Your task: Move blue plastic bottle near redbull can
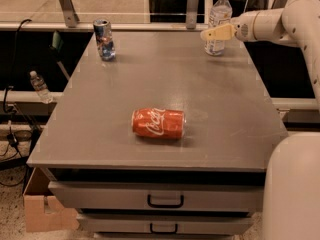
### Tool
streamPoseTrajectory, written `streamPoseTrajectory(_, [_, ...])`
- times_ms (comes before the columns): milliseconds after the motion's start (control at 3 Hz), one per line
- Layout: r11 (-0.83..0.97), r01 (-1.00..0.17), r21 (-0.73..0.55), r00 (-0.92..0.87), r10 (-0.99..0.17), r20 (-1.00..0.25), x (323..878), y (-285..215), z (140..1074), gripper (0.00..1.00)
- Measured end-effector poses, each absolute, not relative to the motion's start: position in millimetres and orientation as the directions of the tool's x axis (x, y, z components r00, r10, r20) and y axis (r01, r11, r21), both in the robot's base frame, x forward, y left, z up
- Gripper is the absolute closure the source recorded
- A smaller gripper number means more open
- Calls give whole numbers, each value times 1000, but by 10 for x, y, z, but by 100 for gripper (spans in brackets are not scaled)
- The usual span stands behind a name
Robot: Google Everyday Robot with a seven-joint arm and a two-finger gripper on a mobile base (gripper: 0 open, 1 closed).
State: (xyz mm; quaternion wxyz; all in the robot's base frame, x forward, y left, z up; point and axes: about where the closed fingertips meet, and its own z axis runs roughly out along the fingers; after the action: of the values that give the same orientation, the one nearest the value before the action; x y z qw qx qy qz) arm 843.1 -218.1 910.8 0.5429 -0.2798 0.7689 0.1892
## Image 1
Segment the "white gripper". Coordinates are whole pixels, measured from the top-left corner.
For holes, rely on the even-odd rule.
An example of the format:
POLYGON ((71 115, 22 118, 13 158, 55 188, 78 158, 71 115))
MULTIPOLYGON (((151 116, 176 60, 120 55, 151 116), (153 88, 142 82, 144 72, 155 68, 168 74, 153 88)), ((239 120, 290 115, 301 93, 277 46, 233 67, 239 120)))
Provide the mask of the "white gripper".
POLYGON ((253 27, 256 16, 256 11, 245 12, 238 17, 233 17, 230 21, 231 24, 226 23, 202 31, 200 37, 204 41, 225 41, 232 39, 235 35, 243 42, 255 41, 253 27))

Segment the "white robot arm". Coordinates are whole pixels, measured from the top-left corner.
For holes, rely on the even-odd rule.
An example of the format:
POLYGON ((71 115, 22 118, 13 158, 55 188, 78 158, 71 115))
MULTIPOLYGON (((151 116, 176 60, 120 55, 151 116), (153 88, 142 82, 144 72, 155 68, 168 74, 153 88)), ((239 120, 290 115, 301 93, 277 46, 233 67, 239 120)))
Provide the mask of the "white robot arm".
POLYGON ((249 11, 201 32, 205 41, 270 41, 302 51, 315 98, 277 99, 289 122, 303 128, 270 157, 263 197, 262 240, 320 240, 320 0, 291 0, 283 8, 249 11))

